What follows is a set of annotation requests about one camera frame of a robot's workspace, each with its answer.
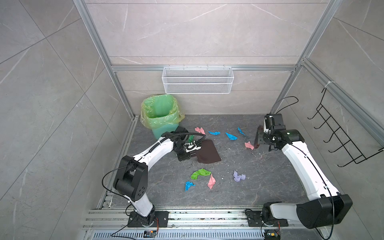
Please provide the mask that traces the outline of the dark brown dustpan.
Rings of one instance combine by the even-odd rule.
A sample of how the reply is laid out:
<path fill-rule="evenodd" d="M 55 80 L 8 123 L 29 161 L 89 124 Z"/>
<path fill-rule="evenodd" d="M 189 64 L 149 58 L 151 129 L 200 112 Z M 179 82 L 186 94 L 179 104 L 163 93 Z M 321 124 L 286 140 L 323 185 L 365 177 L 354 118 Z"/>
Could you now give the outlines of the dark brown dustpan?
<path fill-rule="evenodd" d="M 202 146 L 195 155 L 201 164 L 213 164 L 222 160 L 212 140 L 202 141 Z"/>

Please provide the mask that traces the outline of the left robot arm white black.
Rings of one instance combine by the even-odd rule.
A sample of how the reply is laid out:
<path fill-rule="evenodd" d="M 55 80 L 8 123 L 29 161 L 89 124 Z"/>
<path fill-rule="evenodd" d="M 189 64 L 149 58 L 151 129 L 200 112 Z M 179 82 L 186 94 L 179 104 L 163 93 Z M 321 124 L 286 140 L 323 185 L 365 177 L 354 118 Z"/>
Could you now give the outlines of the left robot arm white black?
<path fill-rule="evenodd" d="M 173 132 L 165 132 L 143 152 L 130 157 L 124 156 L 115 172 L 112 189 L 108 189 L 102 179 L 102 186 L 108 192 L 128 200 L 134 208 L 129 223 L 137 220 L 144 227 L 157 222 L 156 208 L 149 200 L 146 191 L 150 169 L 165 155 L 175 152 L 180 160 L 187 160 L 191 152 L 200 150 L 206 138 L 202 133 L 190 133 L 182 127 Z"/>

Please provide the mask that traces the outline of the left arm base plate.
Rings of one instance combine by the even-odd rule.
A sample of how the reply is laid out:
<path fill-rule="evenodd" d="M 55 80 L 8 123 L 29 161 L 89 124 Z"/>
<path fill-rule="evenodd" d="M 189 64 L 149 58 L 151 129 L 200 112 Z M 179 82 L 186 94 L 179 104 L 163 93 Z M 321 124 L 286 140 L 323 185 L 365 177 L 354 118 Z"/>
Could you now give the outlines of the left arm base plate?
<path fill-rule="evenodd" d="M 167 211 L 155 211 L 151 212 L 147 217 L 143 217 L 137 212 L 130 212 L 128 228 L 138 227 L 161 227 L 165 228 L 168 226 L 169 212 Z"/>

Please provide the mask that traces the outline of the dark brown hand brush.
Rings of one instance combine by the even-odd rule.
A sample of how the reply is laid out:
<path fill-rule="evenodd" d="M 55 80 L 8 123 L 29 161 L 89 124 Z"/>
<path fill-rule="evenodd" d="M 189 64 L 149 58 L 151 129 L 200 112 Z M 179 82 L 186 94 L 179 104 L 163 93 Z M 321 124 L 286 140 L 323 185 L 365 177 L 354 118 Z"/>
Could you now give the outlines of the dark brown hand brush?
<path fill-rule="evenodd" d="M 258 149 L 260 145 L 263 145 L 264 142 L 264 127 L 259 125 L 256 132 L 256 137 L 254 141 L 254 148 Z"/>

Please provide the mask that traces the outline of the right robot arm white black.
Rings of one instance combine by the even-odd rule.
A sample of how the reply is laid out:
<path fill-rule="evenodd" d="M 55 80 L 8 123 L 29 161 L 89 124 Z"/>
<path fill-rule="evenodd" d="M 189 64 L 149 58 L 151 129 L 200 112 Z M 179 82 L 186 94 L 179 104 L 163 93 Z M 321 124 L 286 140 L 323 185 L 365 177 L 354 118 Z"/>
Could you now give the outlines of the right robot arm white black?
<path fill-rule="evenodd" d="M 280 112 L 269 111 L 264 124 L 258 127 L 254 148 L 268 145 L 269 151 L 282 151 L 294 167 L 308 202 L 287 204 L 269 202 L 261 211 L 261 227 L 280 226 L 282 221 L 300 222 L 307 229 L 329 226 L 331 230 L 340 224 L 353 206 L 347 194 L 329 181 L 311 155 L 304 137 L 298 130 L 288 130 Z"/>

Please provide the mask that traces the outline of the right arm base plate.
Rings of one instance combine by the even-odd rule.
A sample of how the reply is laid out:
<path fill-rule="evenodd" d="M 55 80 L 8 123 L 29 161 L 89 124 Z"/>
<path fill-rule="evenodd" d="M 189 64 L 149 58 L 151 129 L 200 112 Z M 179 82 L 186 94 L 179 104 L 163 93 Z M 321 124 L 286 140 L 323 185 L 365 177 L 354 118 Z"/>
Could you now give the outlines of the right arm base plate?
<path fill-rule="evenodd" d="M 288 221 L 285 219 L 275 219 L 267 217 L 262 211 L 245 210 L 245 215 L 249 227 L 288 227 Z"/>

